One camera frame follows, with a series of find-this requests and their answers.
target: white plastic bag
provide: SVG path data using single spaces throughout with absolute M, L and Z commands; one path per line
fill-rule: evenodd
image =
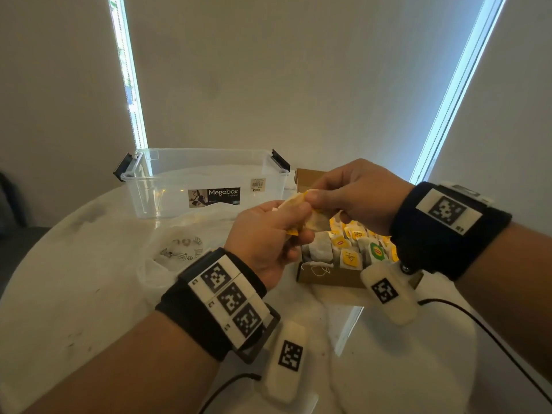
M 198 208 L 156 228 L 137 267 L 144 297 L 155 306 L 186 267 L 222 247 L 240 209 L 226 203 Z

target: plastic storage box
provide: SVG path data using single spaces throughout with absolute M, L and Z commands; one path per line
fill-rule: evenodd
M 139 218 L 174 217 L 216 202 L 250 208 L 281 199 L 289 164 L 272 150 L 139 149 L 114 173 Z

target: dark chair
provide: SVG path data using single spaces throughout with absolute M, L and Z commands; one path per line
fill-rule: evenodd
M 0 173 L 0 298 L 27 252 L 49 228 L 29 227 L 17 189 Z

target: hand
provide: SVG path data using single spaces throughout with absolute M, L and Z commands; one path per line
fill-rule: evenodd
M 317 180 L 305 200 L 315 209 L 341 212 L 345 223 L 356 220 L 389 235 L 391 222 L 414 186 L 365 159 L 357 159 L 327 172 Z
M 232 225 L 224 249 L 237 255 L 263 281 L 268 290 L 278 284 L 284 266 L 297 261 L 298 246 L 314 240 L 314 232 L 303 229 L 288 239 L 286 230 L 302 225 L 311 215 L 310 204 L 273 211 L 282 200 L 266 202 L 241 212 Z

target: brown cardboard box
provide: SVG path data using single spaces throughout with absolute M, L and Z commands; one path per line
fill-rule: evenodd
M 297 192 L 304 193 L 324 174 L 323 171 L 298 168 L 295 170 L 295 184 Z M 409 283 L 416 289 L 422 280 L 423 272 L 419 271 L 410 276 Z M 349 288 L 362 288 L 361 272 L 358 270 L 342 269 L 339 267 L 317 267 L 299 263 L 297 269 L 297 282 L 326 286 L 345 286 Z

